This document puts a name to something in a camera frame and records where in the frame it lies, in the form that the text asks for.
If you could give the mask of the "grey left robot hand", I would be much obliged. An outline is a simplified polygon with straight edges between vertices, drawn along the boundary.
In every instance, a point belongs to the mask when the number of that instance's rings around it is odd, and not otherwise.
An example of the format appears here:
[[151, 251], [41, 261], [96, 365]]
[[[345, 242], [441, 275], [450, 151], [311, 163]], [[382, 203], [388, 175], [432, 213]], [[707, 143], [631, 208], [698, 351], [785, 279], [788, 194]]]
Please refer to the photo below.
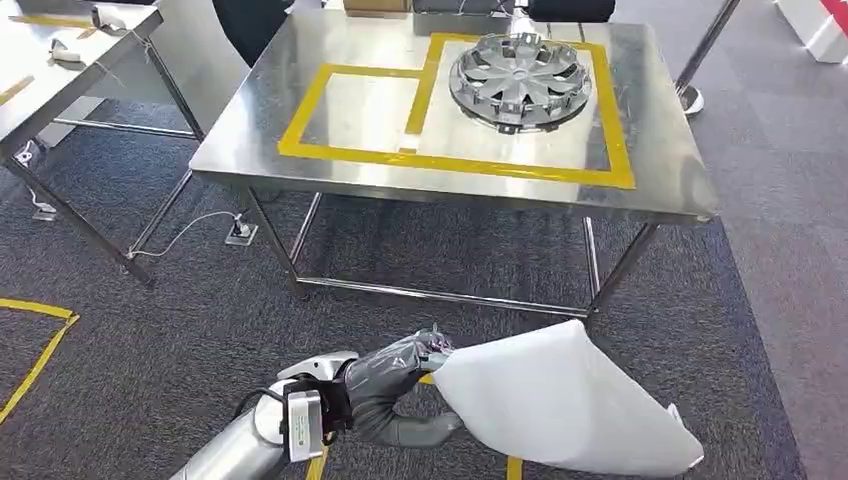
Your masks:
[[431, 448], [463, 426], [456, 413], [421, 417], [399, 414], [395, 406], [424, 376], [440, 369], [454, 348], [435, 328], [422, 329], [353, 361], [344, 373], [353, 429], [375, 444]]

